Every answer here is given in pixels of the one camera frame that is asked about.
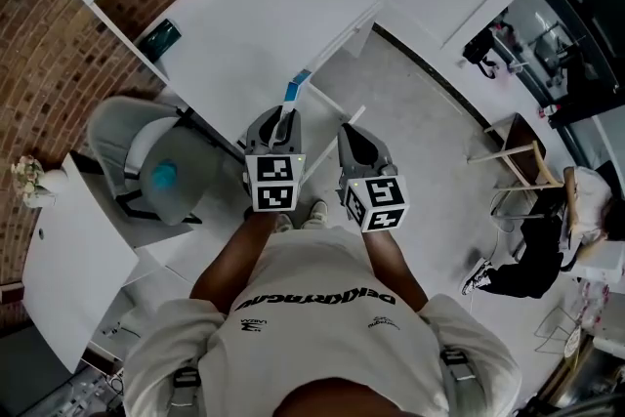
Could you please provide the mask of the black framed window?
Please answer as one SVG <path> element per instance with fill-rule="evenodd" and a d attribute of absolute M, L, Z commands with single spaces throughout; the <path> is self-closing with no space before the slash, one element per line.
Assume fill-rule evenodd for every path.
<path fill-rule="evenodd" d="M 625 0 L 514 0 L 493 32 L 552 128 L 625 105 Z"/>

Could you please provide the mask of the grey shell chair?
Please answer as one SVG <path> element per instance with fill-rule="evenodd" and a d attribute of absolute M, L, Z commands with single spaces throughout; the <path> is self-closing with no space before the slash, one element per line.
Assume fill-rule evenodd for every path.
<path fill-rule="evenodd" d="M 127 216 L 167 226 L 201 222 L 192 211 L 214 182 L 219 158 L 190 116 L 189 109 L 124 96 L 104 100 L 92 113 L 88 145 Z M 165 159 L 177 164 L 177 183 L 153 189 L 150 172 Z"/>

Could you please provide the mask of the blue crumpled cloth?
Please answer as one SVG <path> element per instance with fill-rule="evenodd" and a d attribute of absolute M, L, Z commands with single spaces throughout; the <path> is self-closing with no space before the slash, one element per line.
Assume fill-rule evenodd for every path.
<path fill-rule="evenodd" d="M 177 164 L 170 159 L 165 159 L 158 162 L 150 172 L 150 185 L 153 189 L 171 189 L 176 185 L 177 179 Z"/>

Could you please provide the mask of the white vase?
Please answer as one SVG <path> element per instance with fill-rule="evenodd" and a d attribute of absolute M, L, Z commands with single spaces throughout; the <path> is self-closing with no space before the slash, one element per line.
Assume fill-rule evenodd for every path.
<path fill-rule="evenodd" d="M 38 181 L 40 187 L 53 194 L 63 192 L 67 188 L 68 183 L 69 177 L 63 168 L 44 172 Z"/>

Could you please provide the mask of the wooden chair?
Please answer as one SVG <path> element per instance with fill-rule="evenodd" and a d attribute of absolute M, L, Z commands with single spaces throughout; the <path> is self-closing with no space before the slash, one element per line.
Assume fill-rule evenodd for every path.
<path fill-rule="evenodd" d="M 546 163 L 546 148 L 521 114 L 510 115 L 483 130 L 486 135 L 498 131 L 506 132 L 499 151 L 467 159 L 468 164 L 501 160 L 512 171 L 519 184 L 497 188 L 497 191 L 536 191 L 564 187 L 564 182 L 551 172 Z"/>

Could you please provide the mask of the person's right shoe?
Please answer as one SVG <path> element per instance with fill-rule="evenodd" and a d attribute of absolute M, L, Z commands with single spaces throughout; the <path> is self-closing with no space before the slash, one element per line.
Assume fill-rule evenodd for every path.
<path fill-rule="evenodd" d="M 307 219 L 300 225 L 300 229 L 325 229 L 328 222 L 328 205 L 319 199 L 310 210 Z"/>

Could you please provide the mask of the dark green box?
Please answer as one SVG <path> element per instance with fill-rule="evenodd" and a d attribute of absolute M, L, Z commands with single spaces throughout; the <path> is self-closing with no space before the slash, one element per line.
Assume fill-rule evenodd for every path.
<path fill-rule="evenodd" d="M 138 49 L 148 61 L 155 63 L 181 38 L 176 26 L 165 19 L 139 41 Z"/>

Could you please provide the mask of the white shelf desk unit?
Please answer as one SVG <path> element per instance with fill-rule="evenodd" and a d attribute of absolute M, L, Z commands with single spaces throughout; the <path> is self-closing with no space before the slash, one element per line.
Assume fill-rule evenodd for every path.
<path fill-rule="evenodd" d="M 176 0 L 164 18 L 181 38 L 150 69 L 235 142 L 297 73 L 365 40 L 384 1 Z"/>

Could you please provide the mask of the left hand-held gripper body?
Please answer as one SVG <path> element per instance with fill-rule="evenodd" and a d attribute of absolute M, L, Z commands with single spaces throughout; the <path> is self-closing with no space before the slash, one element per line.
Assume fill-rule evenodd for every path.
<path fill-rule="evenodd" d="M 243 183 L 255 212 L 294 211 L 305 173 L 301 146 L 269 148 L 250 144 L 244 149 Z"/>

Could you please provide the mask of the black bag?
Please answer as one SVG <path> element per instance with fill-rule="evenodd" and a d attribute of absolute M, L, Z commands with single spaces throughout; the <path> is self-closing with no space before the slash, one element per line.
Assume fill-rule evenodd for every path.
<path fill-rule="evenodd" d="M 500 27 L 499 23 L 492 23 L 482 29 L 463 49 L 462 57 L 470 64 L 476 65 L 481 74 L 487 79 L 495 79 L 498 63 L 488 58 L 488 53 L 495 46 L 493 31 Z"/>

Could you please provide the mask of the white cabinet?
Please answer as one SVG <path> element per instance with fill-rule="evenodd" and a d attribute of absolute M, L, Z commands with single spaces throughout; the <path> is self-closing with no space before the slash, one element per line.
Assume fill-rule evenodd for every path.
<path fill-rule="evenodd" d="M 68 186 L 41 210 L 22 274 L 30 319 L 73 373 L 139 259 L 68 154 Z"/>

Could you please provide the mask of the brown picture frame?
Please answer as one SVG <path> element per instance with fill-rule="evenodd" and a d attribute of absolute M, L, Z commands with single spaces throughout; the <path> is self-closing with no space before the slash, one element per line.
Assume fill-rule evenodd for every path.
<path fill-rule="evenodd" d="M 24 296 L 22 282 L 0 284 L 0 305 L 9 305 L 20 302 Z"/>

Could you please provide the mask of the person's right forearm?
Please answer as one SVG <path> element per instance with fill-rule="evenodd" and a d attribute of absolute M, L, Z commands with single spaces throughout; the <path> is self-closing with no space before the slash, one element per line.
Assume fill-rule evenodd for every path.
<path fill-rule="evenodd" d="M 416 280 L 391 233 L 365 232 L 362 235 L 374 275 L 418 313 L 429 299 Z"/>

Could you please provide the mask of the pale flower bouquet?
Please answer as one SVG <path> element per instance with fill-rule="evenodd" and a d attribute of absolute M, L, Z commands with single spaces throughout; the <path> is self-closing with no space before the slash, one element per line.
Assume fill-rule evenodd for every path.
<path fill-rule="evenodd" d="M 11 165 L 13 185 L 25 206 L 41 206 L 48 191 L 41 185 L 45 174 L 41 163 L 31 155 L 23 155 Z"/>

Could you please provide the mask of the person's left forearm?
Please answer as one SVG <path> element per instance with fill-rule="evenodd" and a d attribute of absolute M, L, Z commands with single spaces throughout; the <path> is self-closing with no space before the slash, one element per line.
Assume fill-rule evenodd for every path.
<path fill-rule="evenodd" d="M 277 219 L 277 213 L 252 213 L 202 272 L 189 297 L 210 302 L 219 313 L 229 313 L 235 299 L 246 288 Z"/>

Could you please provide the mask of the grey metal cabinet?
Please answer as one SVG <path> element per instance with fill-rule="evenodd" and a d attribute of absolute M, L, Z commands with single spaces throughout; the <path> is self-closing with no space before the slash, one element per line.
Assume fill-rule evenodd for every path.
<path fill-rule="evenodd" d="M 86 369 L 67 369 L 32 325 L 0 337 L 0 417 L 52 417 Z"/>

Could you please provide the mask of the person's white shirt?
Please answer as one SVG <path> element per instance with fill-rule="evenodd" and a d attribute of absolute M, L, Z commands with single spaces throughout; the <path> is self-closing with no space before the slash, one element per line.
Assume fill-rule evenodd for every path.
<path fill-rule="evenodd" d="M 413 311 L 371 268 L 360 237 L 341 228 L 270 237 L 227 313 L 210 302 L 163 304 L 124 363 L 128 417 L 166 417 L 177 369 L 199 373 L 201 417 L 271 417 L 307 383 L 365 386 L 422 417 L 447 417 L 440 354 L 468 358 L 483 417 L 507 417 L 521 371 L 506 346 L 445 295 Z"/>

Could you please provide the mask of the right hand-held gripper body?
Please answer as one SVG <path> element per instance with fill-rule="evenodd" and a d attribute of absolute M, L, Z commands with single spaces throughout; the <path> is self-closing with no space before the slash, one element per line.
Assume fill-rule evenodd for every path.
<path fill-rule="evenodd" d="M 394 163 L 345 163 L 341 166 L 337 194 L 348 219 L 362 233 L 400 227 L 410 207 L 406 181 Z"/>

